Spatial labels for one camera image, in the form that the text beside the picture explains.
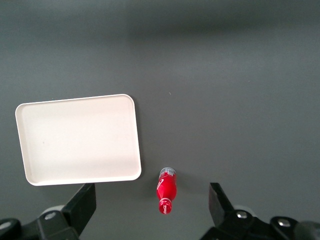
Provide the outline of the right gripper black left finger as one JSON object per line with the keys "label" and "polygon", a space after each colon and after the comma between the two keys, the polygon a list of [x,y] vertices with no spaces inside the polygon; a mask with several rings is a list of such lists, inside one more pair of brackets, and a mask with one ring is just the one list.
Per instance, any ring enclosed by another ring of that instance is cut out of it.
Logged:
{"label": "right gripper black left finger", "polygon": [[22,225],[16,218],[0,220],[2,240],[78,240],[97,207],[96,188],[85,183],[65,204],[46,209]]}

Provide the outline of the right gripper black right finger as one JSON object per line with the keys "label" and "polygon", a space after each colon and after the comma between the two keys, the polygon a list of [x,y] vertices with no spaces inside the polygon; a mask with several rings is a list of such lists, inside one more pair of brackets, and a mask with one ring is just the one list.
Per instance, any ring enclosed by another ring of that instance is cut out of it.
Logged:
{"label": "right gripper black right finger", "polygon": [[303,240],[300,222],[275,216],[267,223],[247,210],[236,209],[219,183],[209,185],[208,206],[214,226],[202,240]]}

